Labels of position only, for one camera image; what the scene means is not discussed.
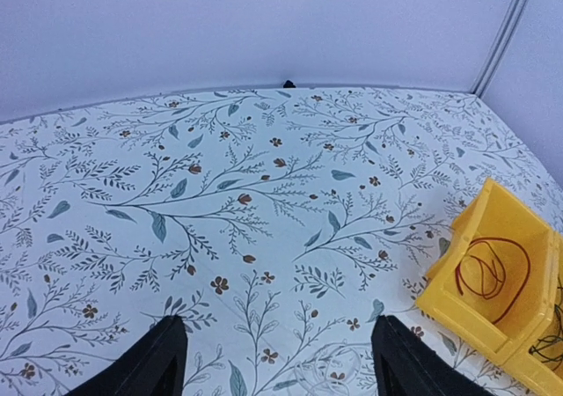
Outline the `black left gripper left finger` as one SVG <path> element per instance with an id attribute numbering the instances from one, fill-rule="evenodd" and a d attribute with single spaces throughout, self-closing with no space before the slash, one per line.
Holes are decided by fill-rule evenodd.
<path id="1" fill-rule="evenodd" d="M 180 395 L 188 339 L 179 316 L 165 316 L 109 367 L 70 395 Z"/>

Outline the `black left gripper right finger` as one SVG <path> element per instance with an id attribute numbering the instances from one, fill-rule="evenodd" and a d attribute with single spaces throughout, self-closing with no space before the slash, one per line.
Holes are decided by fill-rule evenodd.
<path id="1" fill-rule="evenodd" d="M 450 367 L 394 316 L 377 319 L 371 347 L 379 395 L 491 395 Z"/>

